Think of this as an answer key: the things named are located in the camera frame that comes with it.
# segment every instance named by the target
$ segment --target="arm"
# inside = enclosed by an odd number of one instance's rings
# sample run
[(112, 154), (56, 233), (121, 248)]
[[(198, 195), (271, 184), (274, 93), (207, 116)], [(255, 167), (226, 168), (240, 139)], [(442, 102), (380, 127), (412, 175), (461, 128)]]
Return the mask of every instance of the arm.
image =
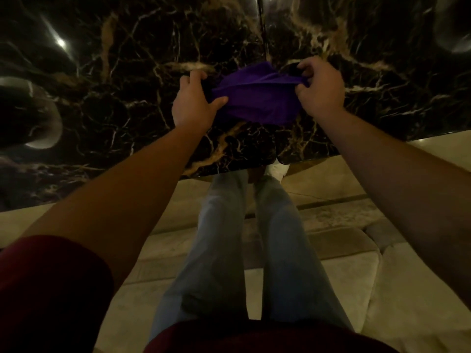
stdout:
[(216, 111), (227, 102), (227, 97), (206, 102), (204, 78), (204, 72), (193, 70), (180, 79), (174, 130), (58, 202), (23, 236), (55, 235), (81, 244), (106, 262), (117, 290)]
[(400, 142), (343, 108), (340, 73), (319, 57), (299, 64), (306, 112), (339, 149), (377, 207), (471, 308), (471, 174)]

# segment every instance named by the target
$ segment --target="red shirt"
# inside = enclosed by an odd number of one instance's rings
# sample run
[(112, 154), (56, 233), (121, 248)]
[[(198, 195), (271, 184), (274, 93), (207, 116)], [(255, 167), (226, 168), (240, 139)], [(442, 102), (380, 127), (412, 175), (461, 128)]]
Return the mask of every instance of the red shirt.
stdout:
[[(0, 352), (91, 352), (113, 297), (108, 266), (64, 238), (21, 238), (0, 253)], [(378, 352), (396, 350), (321, 322), (178, 323), (154, 338), (161, 352)]]

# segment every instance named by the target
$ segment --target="marble tabletop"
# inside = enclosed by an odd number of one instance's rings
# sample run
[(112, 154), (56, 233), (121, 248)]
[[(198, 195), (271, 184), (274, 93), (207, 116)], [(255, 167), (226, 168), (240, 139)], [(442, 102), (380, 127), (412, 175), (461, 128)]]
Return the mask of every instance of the marble tabletop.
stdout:
[[(0, 151), (0, 211), (57, 201), (165, 135), (173, 128), (178, 80), (192, 69), (218, 77), (269, 60), (283, 70), (320, 54), (341, 70), (347, 108), (401, 140), (471, 128), (466, 25), (450, 26), (450, 7), (440, 8), (440, 0), (5, 0), (3, 6), (0, 79), (45, 89), (63, 132), (48, 149)], [(209, 130), (182, 178), (268, 165), (277, 157), (294, 163), (335, 154), (305, 113), (286, 127), (232, 121)]]

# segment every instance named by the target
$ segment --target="jeans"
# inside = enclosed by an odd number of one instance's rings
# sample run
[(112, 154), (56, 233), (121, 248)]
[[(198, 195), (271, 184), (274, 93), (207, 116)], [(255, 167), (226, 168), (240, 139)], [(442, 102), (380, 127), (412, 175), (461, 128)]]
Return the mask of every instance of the jeans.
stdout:
[[(248, 320), (242, 261), (247, 179), (246, 170), (213, 178), (195, 241), (162, 297), (150, 339), (186, 320)], [(262, 320), (322, 320), (353, 330), (289, 195), (270, 176), (254, 186), (264, 253)]]

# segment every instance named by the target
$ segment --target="purple cloth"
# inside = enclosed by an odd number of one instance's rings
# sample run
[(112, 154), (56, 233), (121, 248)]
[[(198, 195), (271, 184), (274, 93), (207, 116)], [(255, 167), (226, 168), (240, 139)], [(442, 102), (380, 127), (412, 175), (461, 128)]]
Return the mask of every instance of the purple cloth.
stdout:
[(228, 96), (218, 111), (217, 120), (239, 118), (261, 124), (284, 125), (293, 122), (301, 110), (294, 91), (306, 83), (301, 76), (278, 73), (269, 62), (240, 69), (225, 76), (212, 90), (211, 99)]

